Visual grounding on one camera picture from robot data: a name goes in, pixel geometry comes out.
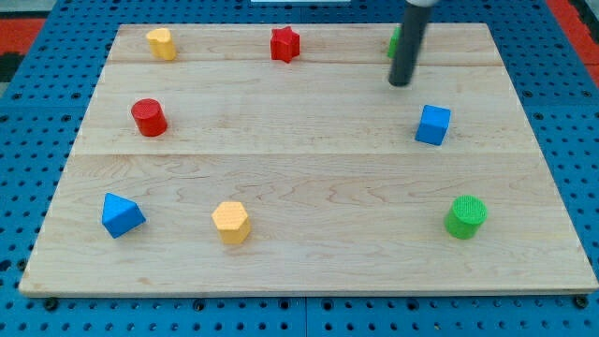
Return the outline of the white rod mount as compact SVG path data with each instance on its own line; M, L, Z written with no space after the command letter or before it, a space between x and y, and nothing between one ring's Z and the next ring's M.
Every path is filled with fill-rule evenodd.
M440 0L406 0L407 3L416 7L433 7L439 1Z

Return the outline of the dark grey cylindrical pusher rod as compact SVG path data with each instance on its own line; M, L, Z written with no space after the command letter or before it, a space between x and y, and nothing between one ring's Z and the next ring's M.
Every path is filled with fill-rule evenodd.
M402 29L388 74L392 86L403 87L411 82L432 9L433 3L405 5Z

